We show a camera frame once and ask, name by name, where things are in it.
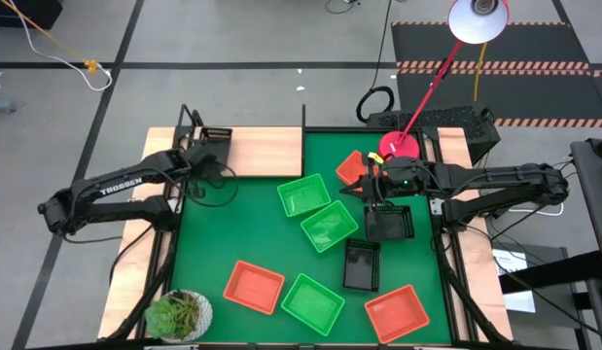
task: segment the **gray floor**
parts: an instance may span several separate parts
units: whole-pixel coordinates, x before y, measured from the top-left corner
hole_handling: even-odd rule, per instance
[[[602,0],[563,1],[592,62],[602,62]],[[445,20],[445,0],[394,2],[392,20]],[[113,61],[134,0],[66,0],[53,33],[101,61]],[[334,0],[333,6],[340,6]],[[146,0],[126,61],[373,61],[387,1],[364,0],[346,15],[324,11],[320,0]],[[513,0],[514,21],[551,21],[550,0]],[[393,61],[390,32],[383,60]],[[38,49],[62,54],[34,35]],[[0,28],[0,61],[43,61],[23,33]],[[16,113],[0,113],[0,349],[10,348],[50,234],[36,205],[67,186],[74,174],[100,94],[69,70],[0,70],[0,97]],[[381,70],[379,85],[395,86]],[[139,160],[148,127],[174,125],[181,103],[220,125],[294,125],[307,105],[311,125],[355,125],[354,109],[372,82],[372,70],[123,70],[90,161],[88,176]],[[97,77],[94,82],[103,85]],[[377,97],[367,105],[384,105]],[[500,128],[503,141],[489,164],[562,161],[569,143],[602,137],[602,129]],[[571,177],[571,197],[559,218],[536,216],[511,231],[524,242],[565,246],[570,254],[596,247]],[[113,199],[123,200],[122,193]],[[502,218],[497,227],[516,220]],[[123,225],[86,227],[79,238],[120,234]],[[93,341],[107,294],[107,275],[118,243],[63,246],[28,346]],[[566,330],[513,325],[527,343],[567,347]]]

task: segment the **potted plant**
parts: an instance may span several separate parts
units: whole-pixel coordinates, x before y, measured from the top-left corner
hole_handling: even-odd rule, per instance
[[[212,305],[199,293],[174,290],[145,310],[147,333],[165,342],[193,341],[212,323]]]

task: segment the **red lamp base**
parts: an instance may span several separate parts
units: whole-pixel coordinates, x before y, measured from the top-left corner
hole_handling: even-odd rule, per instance
[[[387,155],[394,157],[419,158],[419,145],[414,137],[407,135],[398,145],[398,140],[403,133],[401,131],[391,131],[380,139],[378,153],[385,158]]]

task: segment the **white lamp shade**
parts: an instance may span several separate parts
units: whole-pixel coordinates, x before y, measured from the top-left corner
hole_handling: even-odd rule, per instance
[[[456,39],[467,44],[482,44],[495,39],[508,24],[508,2],[499,0],[497,8],[490,14],[480,15],[474,11],[472,0],[457,0],[447,22]]]

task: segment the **white cable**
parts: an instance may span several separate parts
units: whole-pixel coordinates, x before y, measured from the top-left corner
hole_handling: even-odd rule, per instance
[[[508,210],[511,213],[531,213],[534,210],[533,209],[509,209]],[[536,214],[540,214],[540,215],[545,215],[545,216],[551,216],[551,217],[558,217],[560,215],[562,215],[562,213],[564,213],[564,203],[560,203],[560,211],[557,213],[545,213],[545,212],[536,212]]]
[[[18,7],[16,6],[16,4],[13,2],[13,0],[9,0],[9,2],[11,3],[11,5],[15,8],[18,9]],[[24,32],[26,33],[26,38],[28,38],[28,44],[30,45],[30,49],[32,49],[32,51],[34,51],[35,53],[39,54],[42,57],[45,58],[49,58],[49,59],[53,59],[53,60],[57,60],[59,62],[62,62],[63,64],[67,65],[70,68],[73,68],[76,72],[80,73],[80,75],[83,77],[83,79],[85,80],[85,82],[87,83],[87,85],[89,86],[90,89],[92,89],[93,91],[103,91],[106,88],[108,88],[112,83],[113,83],[113,78],[110,76],[110,72],[107,71],[106,69],[104,69],[104,67],[102,67],[101,64],[99,64],[99,62],[97,63],[97,68],[99,68],[102,72],[104,72],[104,74],[108,77],[108,84],[106,84],[105,87],[101,87],[101,88],[96,88],[93,87],[90,82],[89,79],[87,79],[87,76],[85,75],[85,73],[83,73],[82,70],[80,70],[78,67],[74,66],[73,64],[59,58],[56,56],[52,56],[52,55],[47,55],[45,53],[41,53],[38,52],[37,49],[35,49],[35,46],[32,45],[32,40],[30,39],[30,33],[28,32],[28,27],[26,26],[26,21],[24,20],[24,18],[18,13],[18,17],[19,20],[21,20],[21,25],[23,25],[24,27]]]

